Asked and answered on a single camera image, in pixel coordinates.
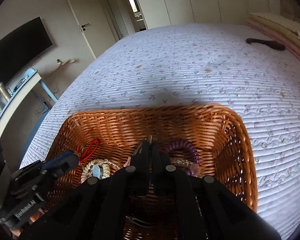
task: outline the flat screen tv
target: flat screen tv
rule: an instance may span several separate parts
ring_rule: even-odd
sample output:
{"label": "flat screen tv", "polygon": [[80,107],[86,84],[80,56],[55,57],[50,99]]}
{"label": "flat screen tv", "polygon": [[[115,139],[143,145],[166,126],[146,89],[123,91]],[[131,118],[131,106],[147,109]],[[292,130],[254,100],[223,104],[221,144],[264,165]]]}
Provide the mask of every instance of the flat screen tv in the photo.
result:
{"label": "flat screen tv", "polygon": [[6,85],[31,60],[52,46],[40,17],[0,40],[0,82]]}

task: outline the round bolt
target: round bolt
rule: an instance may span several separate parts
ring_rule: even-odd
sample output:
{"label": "round bolt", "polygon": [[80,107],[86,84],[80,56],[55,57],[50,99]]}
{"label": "round bolt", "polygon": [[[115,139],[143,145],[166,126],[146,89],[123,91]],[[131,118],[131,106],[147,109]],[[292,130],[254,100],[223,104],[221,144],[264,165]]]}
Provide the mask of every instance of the round bolt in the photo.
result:
{"label": "round bolt", "polygon": [[98,178],[97,177],[90,177],[87,179],[88,184],[93,185],[96,184],[98,182]]}
{"label": "round bolt", "polygon": [[204,176],[204,181],[206,182],[206,183],[212,183],[212,182],[214,182],[214,177],[212,177],[212,176],[210,176],[210,175],[207,175],[207,176]]}
{"label": "round bolt", "polygon": [[169,172],[173,172],[176,170],[176,167],[174,165],[168,165],[166,166],[166,170]]}
{"label": "round bolt", "polygon": [[135,168],[135,166],[128,166],[128,167],[126,167],[126,171],[127,172],[134,172],[136,170],[136,168]]}

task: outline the white wardrobe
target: white wardrobe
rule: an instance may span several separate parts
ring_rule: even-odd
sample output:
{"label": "white wardrobe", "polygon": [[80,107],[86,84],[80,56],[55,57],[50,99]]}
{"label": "white wardrobe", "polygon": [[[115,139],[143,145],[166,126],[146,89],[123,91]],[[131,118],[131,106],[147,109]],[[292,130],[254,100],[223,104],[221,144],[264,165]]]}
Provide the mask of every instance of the white wardrobe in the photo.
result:
{"label": "white wardrobe", "polygon": [[181,23],[245,24],[268,0],[138,0],[148,29]]}

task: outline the white floral bedspread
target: white floral bedspread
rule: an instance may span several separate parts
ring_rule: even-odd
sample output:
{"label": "white floral bedspread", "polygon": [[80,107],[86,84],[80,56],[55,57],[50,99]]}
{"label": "white floral bedspread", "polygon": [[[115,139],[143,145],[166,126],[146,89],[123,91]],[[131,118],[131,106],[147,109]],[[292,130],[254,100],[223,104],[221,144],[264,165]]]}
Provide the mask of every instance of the white floral bedspread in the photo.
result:
{"label": "white floral bedspread", "polygon": [[78,111],[218,102],[248,130],[258,176],[258,214],[286,239],[300,222],[300,62],[243,25],[178,25],[120,40],[63,93],[21,163],[44,160],[64,120]]}

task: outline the woven wicker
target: woven wicker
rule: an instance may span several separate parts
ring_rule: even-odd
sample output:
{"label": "woven wicker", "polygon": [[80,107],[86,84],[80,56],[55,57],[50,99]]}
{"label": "woven wicker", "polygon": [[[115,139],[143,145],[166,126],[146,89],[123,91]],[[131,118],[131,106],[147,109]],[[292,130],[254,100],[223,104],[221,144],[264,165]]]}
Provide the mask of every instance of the woven wicker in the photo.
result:
{"label": "woven wicker", "polygon": [[[153,136],[159,150],[175,140],[190,141],[197,149],[204,175],[214,175],[253,211],[257,210],[257,180],[250,139],[241,118],[219,104],[206,106],[167,106],[121,110],[80,112],[70,116],[56,136],[47,159],[66,150],[82,154],[91,140],[99,138],[98,150],[85,161],[111,159],[125,164],[138,143]],[[183,156],[176,151],[172,156]],[[82,167],[58,179],[48,193],[47,209],[80,183]],[[170,198],[158,201],[155,196],[136,198],[135,203],[149,221],[161,222],[153,229],[142,228],[127,220],[126,239],[173,239],[176,228]]]}

